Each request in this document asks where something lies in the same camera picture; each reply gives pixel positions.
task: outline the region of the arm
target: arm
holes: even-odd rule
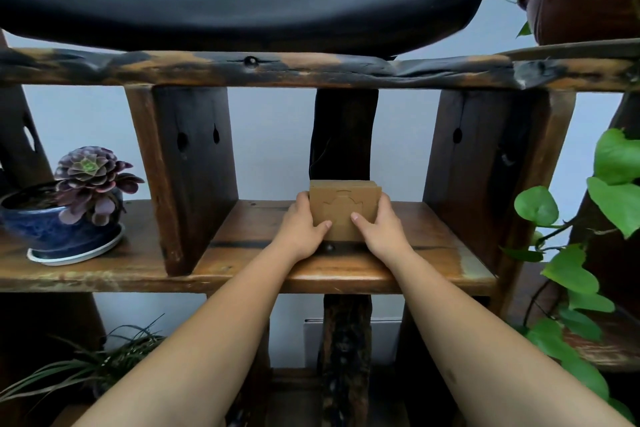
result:
[[[249,372],[285,277],[330,227],[326,221],[314,228],[308,194],[301,192],[273,242],[75,426],[217,426]]]
[[[630,423],[415,253],[386,194],[375,224],[354,213],[393,272],[420,335],[474,427],[628,427]]]

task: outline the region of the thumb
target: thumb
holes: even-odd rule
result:
[[[351,220],[353,221],[353,224],[356,225],[356,228],[360,230],[362,236],[366,238],[367,232],[373,226],[373,224],[367,221],[367,219],[362,214],[356,212],[351,213]]]
[[[326,233],[331,229],[331,225],[333,223],[329,220],[323,221],[318,226],[316,226],[316,234],[318,235],[318,239],[322,241]]]

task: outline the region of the brown flower pot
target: brown flower pot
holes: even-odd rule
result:
[[[539,44],[640,37],[633,0],[518,0]]]

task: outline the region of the hand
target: hand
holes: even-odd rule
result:
[[[296,202],[285,213],[278,234],[272,243],[284,247],[292,253],[295,262],[299,262],[316,251],[331,225],[331,221],[323,221],[314,227],[309,193],[299,192]]]
[[[351,213],[351,220],[358,227],[371,253],[391,268],[413,249],[404,236],[402,223],[391,207],[391,200],[384,192],[378,202],[378,216],[370,223],[359,213]]]

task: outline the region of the white plant saucer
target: white plant saucer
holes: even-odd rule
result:
[[[72,257],[64,257],[62,259],[39,259],[38,257],[35,257],[33,255],[33,250],[29,248],[27,250],[27,258],[32,262],[38,262],[49,267],[71,265],[78,262],[84,262],[85,260],[93,259],[95,257],[98,257],[99,255],[102,255],[102,253],[108,252],[109,250],[111,250],[111,248],[115,247],[120,242],[120,240],[122,240],[122,237],[124,237],[125,227],[122,223],[118,224],[120,225],[120,233],[118,233],[118,235],[113,240],[105,243],[98,248],[95,248],[94,250],[90,250],[89,252],[80,253],[79,255],[73,255]]]

